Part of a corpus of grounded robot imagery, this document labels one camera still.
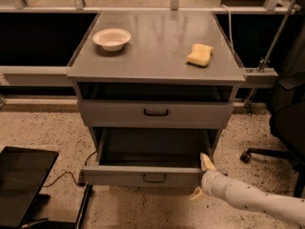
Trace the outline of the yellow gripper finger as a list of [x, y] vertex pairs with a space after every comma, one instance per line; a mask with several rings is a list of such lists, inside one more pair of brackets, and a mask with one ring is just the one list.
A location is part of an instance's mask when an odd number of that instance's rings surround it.
[[203, 195], [202, 189], [200, 187], [196, 187], [190, 196], [190, 200], [195, 200], [197, 198], [200, 198], [202, 195]]
[[206, 154], [203, 154], [203, 153], [200, 154], [200, 161], [201, 161], [201, 170], [203, 172], [207, 172], [210, 170], [214, 170], [214, 171], [216, 170], [214, 164], [212, 163], [212, 161]]

